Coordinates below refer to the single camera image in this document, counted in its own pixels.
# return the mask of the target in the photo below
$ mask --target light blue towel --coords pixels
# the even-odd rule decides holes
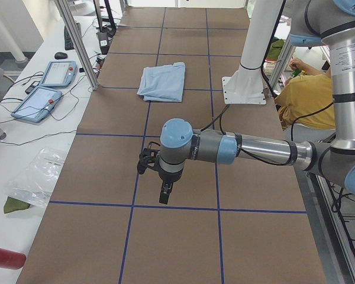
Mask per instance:
[[[184,87],[184,62],[143,69],[138,95],[144,101],[181,102]]]

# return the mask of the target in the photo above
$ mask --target red cylinder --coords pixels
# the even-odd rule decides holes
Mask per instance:
[[[0,248],[0,267],[8,269],[19,269],[24,266],[26,255],[11,250]]]

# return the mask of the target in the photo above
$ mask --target blue device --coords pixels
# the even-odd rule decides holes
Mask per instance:
[[[40,86],[65,88],[69,86],[76,74],[75,61],[50,61],[40,81]]]
[[[11,113],[14,118],[40,122],[62,98],[60,90],[37,86]]]

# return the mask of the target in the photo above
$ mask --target yellow shirt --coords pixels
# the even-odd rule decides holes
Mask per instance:
[[[292,125],[296,118],[319,111],[332,100],[333,87],[326,75],[299,75],[293,78],[275,99],[275,103],[281,106],[278,113],[283,130]],[[315,129],[335,129],[334,107],[300,118],[296,123]]]

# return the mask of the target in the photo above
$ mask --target clear plastic bag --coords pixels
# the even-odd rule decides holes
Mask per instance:
[[[44,148],[16,177],[11,179],[4,193],[8,196],[45,208],[53,193],[67,153]]]

